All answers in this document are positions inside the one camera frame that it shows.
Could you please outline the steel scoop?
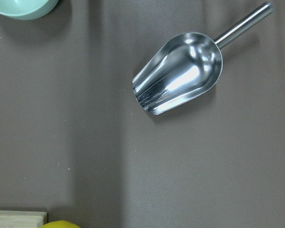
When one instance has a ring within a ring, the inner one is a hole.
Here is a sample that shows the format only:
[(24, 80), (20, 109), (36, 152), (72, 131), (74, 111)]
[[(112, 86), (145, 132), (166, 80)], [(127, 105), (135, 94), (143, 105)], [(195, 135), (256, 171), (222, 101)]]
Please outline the steel scoop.
[(222, 48), (272, 12), (264, 2), (216, 39), (199, 32), (174, 36), (133, 78), (136, 101), (159, 115), (208, 92), (223, 69)]

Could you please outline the yellow lemon lower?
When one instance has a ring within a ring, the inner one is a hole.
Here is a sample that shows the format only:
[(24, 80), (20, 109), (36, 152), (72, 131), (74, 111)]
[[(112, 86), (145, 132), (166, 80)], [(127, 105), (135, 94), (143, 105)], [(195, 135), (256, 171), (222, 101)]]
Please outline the yellow lemon lower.
[(81, 228), (81, 227), (69, 221), (59, 220), (59, 221), (49, 222), (41, 226), (40, 228)]

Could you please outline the mint green bowl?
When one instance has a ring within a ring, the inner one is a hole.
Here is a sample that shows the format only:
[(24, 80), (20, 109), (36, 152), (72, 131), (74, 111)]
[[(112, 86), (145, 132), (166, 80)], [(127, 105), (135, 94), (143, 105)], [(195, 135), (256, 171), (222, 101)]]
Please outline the mint green bowl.
[(0, 0), (0, 14), (12, 19), (33, 20), (48, 14), (58, 0)]

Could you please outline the wooden cutting board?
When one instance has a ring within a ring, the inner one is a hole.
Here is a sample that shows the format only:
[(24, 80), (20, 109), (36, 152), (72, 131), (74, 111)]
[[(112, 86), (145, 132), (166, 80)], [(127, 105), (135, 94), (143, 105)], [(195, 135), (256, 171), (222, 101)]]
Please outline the wooden cutting board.
[(47, 212), (0, 210), (0, 228), (40, 228), (47, 219)]

